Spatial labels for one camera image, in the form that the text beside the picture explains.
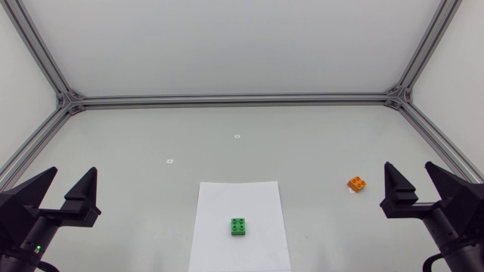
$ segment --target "paper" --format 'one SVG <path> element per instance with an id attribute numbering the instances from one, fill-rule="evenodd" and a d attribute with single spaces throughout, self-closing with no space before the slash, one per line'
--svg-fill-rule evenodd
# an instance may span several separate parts
<path id="1" fill-rule="evenodd" d="M 244 236 L 231 235 L 232 218 L 245 218 Z M 189 271 L 290 271 L 277 181 L 200 183 Z"/>

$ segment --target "white wall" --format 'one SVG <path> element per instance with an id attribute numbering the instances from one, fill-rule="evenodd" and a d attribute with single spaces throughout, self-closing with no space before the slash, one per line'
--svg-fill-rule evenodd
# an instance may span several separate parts
<path id="1" fill-rule="evenodd" d="M 0 166 L 54 110 L 54 91 L 0 8 Z"/>
<path id="2" fill-rule="evenodd" d="M 414 88 L 415 104 L 484 172 L 484 2 L 464 0 Z"/>
<path id="3" fill-rule="evenodd" d="M 438 3 L 25 1 L 86 96 L 386 91 Z"/>

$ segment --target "green lego brick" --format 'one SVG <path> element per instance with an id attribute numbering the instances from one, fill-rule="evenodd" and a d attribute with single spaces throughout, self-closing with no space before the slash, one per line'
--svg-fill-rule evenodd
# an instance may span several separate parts
<path id="1" fill-rule="evenodd" d="M 231 223 L 232 235 L 245 235 L 245 218 L 232 218 Z"/>

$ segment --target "black cable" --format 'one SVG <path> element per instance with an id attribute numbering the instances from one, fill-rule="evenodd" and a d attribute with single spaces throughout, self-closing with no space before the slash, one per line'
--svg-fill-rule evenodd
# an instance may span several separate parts
<path id="1" fill-rule="evenodd" d="M 432 264 L 434 261 L 439 260 L 440 258 L 443 258 L 442 253 L 435 254 L 434 256 L 430 256 L 425 262 L 423 263 L 423 272 L 432 272 Z"/>
<path id="2" fill-rule="evenodd" d="M 37 268 L 47 272 L 59 272 L 59 270 L 55 268 L 54 265 L 46 263 L 44 261 L 40 261 L 39 264 L 37 264 Z"/>

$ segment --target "lego brick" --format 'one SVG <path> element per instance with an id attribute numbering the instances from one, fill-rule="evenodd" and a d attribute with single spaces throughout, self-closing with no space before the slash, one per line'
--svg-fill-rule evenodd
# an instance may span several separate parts
<path id="1" fill-rule="evenodd" d="M 366 182 L 363 181 L 360 177 L 354 177 L 350 181 L 348 181 L 348 186 L 357 193 L 361 189 L 365 188 Z"/>
<path id="2" fill-rule="evenodd" d="M 245 235 L 245 218 L 231 219 L 231 233 L 232 235 Z"/>

